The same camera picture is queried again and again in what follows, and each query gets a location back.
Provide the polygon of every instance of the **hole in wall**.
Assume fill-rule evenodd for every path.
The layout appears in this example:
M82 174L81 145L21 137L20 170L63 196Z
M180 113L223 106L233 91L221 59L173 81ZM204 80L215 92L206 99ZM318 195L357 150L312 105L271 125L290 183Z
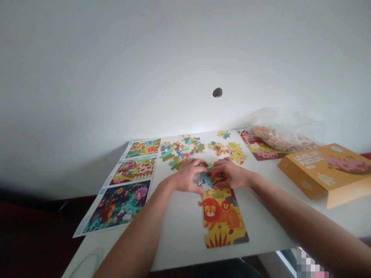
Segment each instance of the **hole in wall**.
M214 91L213 91L213 97L221 97L223 95L223 90L221 88L216 88Z

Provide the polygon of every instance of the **orange puzzle box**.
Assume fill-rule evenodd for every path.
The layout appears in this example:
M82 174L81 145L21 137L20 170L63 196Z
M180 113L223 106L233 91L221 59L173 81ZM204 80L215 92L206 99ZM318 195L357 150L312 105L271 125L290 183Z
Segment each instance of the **orange puzzle box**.
M371 194L371 161L338 144L287 155L278 167L308 198L328 194L328 209Z

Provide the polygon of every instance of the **white table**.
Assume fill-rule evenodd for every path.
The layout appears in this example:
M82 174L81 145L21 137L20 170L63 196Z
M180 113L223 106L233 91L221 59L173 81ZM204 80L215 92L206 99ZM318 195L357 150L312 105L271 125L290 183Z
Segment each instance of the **white table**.
M363 197L332 210L326 210L326 199L310 200L277 167L280 159L257 161L249 151L236 130L231 130L231 138L218 137L217 132L192 134L201 138L201 143L210 141L240 143L247 159L243 167L260 173L283 190L306 202L356 237L371 236L371 196ZM166 137L162 142L177 142L179 136ZM195 158L216 161L219 158L208 149L206 153L196 154ZM157 185L174 173L168 161L158 160L155 168L150 195ZM207 249L203 226L203 210L198 206L201 196L194 193L174 192L162 224L160 242L153 262L152 271L181 266L219 261L230 258L250 256L295 247L293 241L278 221L260 203L249 188L235 190L250 242L226 247ZM89 234L81 243L63 277L92 277L95 270L108 254L125 227Z

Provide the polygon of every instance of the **hand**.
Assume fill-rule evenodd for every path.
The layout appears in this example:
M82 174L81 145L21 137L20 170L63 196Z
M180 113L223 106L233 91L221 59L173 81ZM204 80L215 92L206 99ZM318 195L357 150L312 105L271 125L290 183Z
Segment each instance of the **hand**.
M249 171L235 164L230 157L219 159L214 163L214 168L211 173L212 181L218 173L225 173L226 181L220 181L214 185L215 189L229 187L239 188L243 186L252 186L257 173Z
M205 194L205 191L202 187L195 186L192 182L192 178L196 173L205 172L208 175L211 172L207 169L207 162L202 159L195 159L195 158L186 158L183 161L181 169L172 174L171 176L167 177L163 180L164 183L169 183L173 186L174 190L178 191L185 191L185 192L193 192L198 194Z

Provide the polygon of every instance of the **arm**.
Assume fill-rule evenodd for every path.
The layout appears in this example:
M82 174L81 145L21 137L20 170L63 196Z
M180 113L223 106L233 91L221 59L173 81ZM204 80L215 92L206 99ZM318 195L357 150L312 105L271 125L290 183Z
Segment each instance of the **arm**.
M201 187L194 186L196 173L210 172L201 159L186 159L182 168L164 179L156 188L143 209L133 219L116 244L112 247L94 278L146 277L155 258L163 217L174 190L204 194Z
M335 222L230 158L214 164L212 179L224 172L218 188L249 186L300 246L336 277L371 273L371 249Z

